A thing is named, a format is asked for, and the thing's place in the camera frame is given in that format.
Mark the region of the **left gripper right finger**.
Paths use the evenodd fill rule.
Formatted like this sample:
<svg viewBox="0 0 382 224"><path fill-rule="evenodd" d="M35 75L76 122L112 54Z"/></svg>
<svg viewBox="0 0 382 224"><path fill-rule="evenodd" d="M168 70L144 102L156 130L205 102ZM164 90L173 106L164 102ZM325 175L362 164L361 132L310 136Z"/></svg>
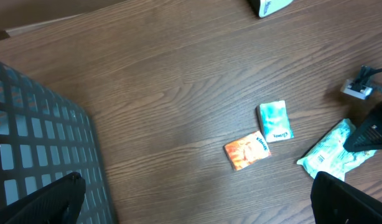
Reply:
<svg viewBox="0 0 382 224"><path fill-rule="evenodd" d="M316 224L382 224L382 202L320 171L310 194Z"/></svg>

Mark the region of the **orange packet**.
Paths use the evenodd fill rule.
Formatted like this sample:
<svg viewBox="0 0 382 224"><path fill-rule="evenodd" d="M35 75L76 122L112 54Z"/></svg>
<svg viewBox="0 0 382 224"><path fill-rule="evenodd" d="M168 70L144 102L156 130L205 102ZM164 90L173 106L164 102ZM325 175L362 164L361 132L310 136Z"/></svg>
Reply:
<svg viewBox="0 0 382 224"><path fill-rule="evenodd" d="M260 131L232 141L226 144L224 149L236 171L271 156L271 151Z"/></svg>

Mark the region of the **grey plastic mesh basket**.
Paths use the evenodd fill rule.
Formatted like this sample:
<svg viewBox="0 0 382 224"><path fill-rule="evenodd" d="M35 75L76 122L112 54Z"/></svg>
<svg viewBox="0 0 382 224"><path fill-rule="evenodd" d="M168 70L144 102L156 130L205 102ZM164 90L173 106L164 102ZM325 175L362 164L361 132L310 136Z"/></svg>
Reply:
<svg viewBox="0 0 382 224"><path fill-rule="evenodd" d="M116 223L92 118L0 62L0 209L78 172L86 182L79 223Z"/></svg>

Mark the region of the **white barcode scanner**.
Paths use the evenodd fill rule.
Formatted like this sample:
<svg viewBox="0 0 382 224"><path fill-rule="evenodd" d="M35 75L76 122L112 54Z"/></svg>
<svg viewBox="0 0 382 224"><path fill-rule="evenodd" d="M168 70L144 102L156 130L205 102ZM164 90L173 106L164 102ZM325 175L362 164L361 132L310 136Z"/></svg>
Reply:
<svg viewBox="0 0 382 224"><path fill-rule="evenodd" d="M251 8L259 18L267 17L290 5L293 0L248 0Z"/></svg>

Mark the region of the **teal wet wipes pack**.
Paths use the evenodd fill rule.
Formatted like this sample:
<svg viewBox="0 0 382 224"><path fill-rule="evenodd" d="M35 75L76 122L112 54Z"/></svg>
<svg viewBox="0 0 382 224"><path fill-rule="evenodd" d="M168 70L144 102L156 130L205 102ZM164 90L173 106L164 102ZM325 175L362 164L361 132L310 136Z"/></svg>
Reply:
<svg viewBox="0 0 382 224"><path fill-rule="evenodd" d="M347 172L360 166L376 152L348 152L344 148L345 141L355 130L355 125L349 119L341 120L297 164L312 178L324 171L344 181Z"/></svg>

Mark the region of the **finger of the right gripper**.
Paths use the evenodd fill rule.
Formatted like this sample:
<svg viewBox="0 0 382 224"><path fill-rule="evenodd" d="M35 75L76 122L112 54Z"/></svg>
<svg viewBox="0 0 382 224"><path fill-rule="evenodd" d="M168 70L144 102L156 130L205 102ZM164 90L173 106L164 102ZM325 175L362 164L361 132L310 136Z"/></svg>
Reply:
<svg viewBox="0 0 382 224"><path fill-rule="evenodd" d="M382 101L344 143L348 152L382 150Z"/></svg>

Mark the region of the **small green white packet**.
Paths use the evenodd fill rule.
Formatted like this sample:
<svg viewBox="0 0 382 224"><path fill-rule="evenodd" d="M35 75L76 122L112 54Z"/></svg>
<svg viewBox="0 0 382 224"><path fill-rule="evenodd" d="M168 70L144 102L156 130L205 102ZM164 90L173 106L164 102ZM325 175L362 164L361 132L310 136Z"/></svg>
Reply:
<svg viewBox="0 0 382 224"><path fill-rule="evenodd" d="M284 100L262 103L256 110L266 142L283 141L294 137Z"/></svg>

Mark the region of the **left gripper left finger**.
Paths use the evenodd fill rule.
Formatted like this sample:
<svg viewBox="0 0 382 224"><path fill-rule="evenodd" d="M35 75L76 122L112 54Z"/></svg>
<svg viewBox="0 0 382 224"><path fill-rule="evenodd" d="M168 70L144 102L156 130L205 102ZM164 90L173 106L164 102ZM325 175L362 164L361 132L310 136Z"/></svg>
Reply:
<svg viewBox="0 0 382 224"><path fill-rule="evenodd" d="M72 172L0 209L0 224L76 224L85 192L85 179Z"/></svg>

